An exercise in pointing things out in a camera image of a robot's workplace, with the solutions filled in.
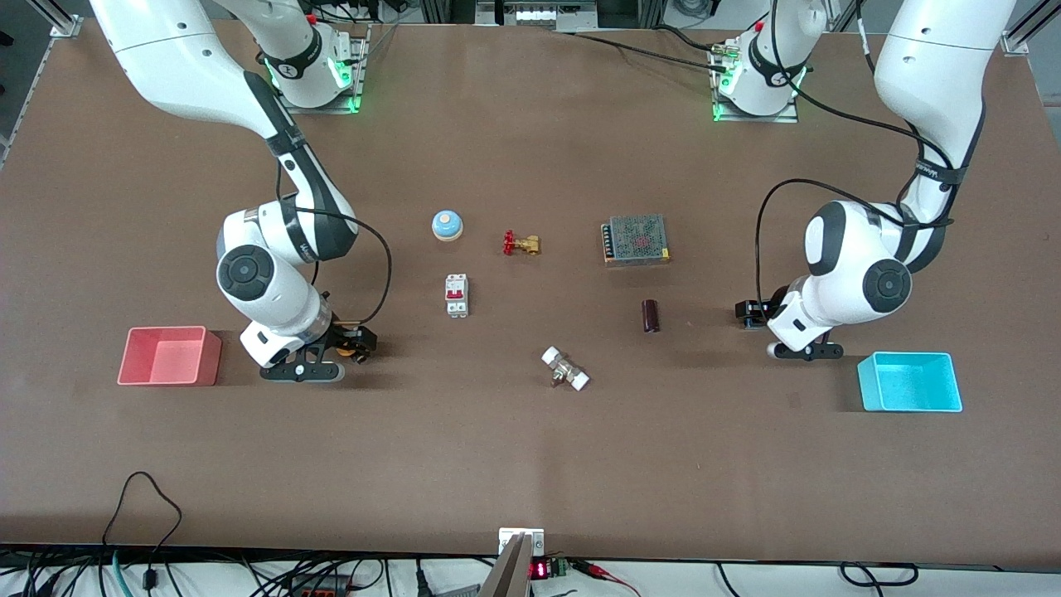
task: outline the blue bin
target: blue bin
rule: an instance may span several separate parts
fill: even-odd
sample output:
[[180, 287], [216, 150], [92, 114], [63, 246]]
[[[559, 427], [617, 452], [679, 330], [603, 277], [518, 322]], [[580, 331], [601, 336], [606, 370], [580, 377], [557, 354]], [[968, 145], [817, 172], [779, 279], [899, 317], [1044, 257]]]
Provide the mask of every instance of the blue bin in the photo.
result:
[[873, 353], [858, 364], [858, 385], [866, 410], [961, 412], [946, 353]]

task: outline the blue and white round object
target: blue and white round object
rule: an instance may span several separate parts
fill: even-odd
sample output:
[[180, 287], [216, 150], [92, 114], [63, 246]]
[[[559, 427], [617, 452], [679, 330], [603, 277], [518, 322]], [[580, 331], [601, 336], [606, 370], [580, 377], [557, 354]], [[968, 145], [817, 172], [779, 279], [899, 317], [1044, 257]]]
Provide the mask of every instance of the blue and white round object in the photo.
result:
[[435, 238], [443, 242], [456, 240], [464, 231], [464, 222], [456, 211], [442, 209], [435, 213], [435, 217], [431, 221], [431, 231], [435, 232]]

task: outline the dark brown cylinder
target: dark brown cylinder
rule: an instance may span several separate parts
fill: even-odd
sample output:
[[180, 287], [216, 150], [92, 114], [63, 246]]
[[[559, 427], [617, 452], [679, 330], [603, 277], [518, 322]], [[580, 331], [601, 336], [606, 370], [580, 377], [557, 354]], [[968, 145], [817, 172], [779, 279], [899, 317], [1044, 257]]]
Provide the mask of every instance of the dark brown cylinder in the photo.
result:
[[651, 298], [641, 302], [641, 323], [645, 328], [645, 334], [656, 334], [660, 331], [659, 306]]

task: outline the pink bin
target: pink bin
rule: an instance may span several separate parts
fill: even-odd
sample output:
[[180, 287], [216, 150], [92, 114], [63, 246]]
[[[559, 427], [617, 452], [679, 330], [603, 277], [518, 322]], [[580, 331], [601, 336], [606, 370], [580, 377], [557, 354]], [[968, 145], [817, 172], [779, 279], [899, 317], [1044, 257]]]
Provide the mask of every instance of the pink bin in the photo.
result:
[[125, 340], [119, 386], [213, 386], [221, 338], [203, 328], [134, 328]]

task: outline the brown table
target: brown table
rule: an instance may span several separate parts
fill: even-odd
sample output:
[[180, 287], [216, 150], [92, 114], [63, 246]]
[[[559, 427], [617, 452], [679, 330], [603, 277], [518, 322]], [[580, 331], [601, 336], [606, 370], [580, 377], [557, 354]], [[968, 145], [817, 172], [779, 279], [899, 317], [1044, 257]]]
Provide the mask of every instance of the brown table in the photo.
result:
[[[249, 59], [249, 35], [218, 25]], [[663, 33], [616, 37], [696, 57]], [[827, 35], [814, 64], [819, 99], [898, 122], [855, 36]], [[485, 554], [526, 525], [597, 557], [1061, 560], [1061, 158], [1025, 59], [988, 69], [957, 224], [910, 303], [812, 365], [767, 361], [770, 336], [732, 317], [759, 203], [790, 176], [890, 199], [908, 139], [810, 106], [798, 125], [713, 123], [702, 71], [535, 29], [402, 27], [369, 72], [360, 115], [299, 122], [394, 247], [382, 348], [338, 385], [271, 385], [213, 281], [222, 218], [273, 196], [264, 143], [146, 104], [94, 22], [56, 42], [0, 173], [3, 540], [98, 541], [143, 469], [184, 507], [184, 544]], [[770, 206], [768, 291], [805, 271], [803, 226], [830, 198]], [[431, 234], [441, 208], [465, 217], [452, 244]], [[673, 263], [606, 269], [598, 224], [657, 211]], [[506, 228], [542, 253], [503, 256]], [[467, 320], [445, 314], [457, 271]], [[382, 280], [366, 235], [318, 286], [355, 318]], [[178, 324], [221, 331], [216, 387], [116, 386], [129, 328]], [[586, 391], [549, 387], [551, 345]], [[950, 352], [966, 410], [864, 412], [855, 366], [888, 350]], [[114, 540], [171, 522], [138, 485]]]

